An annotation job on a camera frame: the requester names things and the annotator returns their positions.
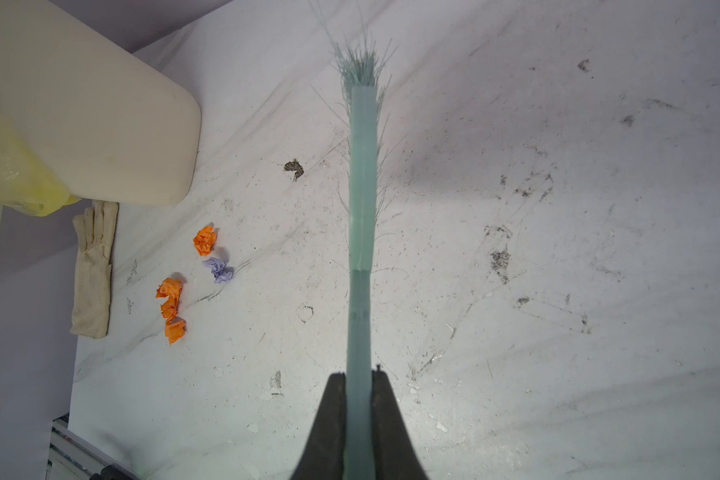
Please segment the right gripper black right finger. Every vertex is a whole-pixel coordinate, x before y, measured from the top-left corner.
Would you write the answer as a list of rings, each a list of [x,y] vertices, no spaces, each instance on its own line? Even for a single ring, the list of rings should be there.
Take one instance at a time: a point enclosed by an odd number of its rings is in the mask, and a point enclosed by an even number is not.
[[[372,440],[378,480],[427,480],[408,435],[388,375],[372,371]]]

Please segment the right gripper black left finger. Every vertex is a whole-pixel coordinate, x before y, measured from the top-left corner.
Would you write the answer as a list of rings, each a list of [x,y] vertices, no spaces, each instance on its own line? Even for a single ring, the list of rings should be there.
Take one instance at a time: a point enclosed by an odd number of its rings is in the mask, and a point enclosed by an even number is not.
[[[341,480],[346,441],[346,375],[328,377],[293,480]]]

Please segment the green hand brush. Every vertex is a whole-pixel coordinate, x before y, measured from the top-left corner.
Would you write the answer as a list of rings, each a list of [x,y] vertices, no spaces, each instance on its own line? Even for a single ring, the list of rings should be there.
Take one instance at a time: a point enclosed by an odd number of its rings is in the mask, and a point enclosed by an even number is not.
[[[348,322],[344,479],[374,479],[372,440],[371,274],[378,217],[378,124],[386,86],[379,54],[366,27],[357,41],[330,40],[341,78],[349,128]]]

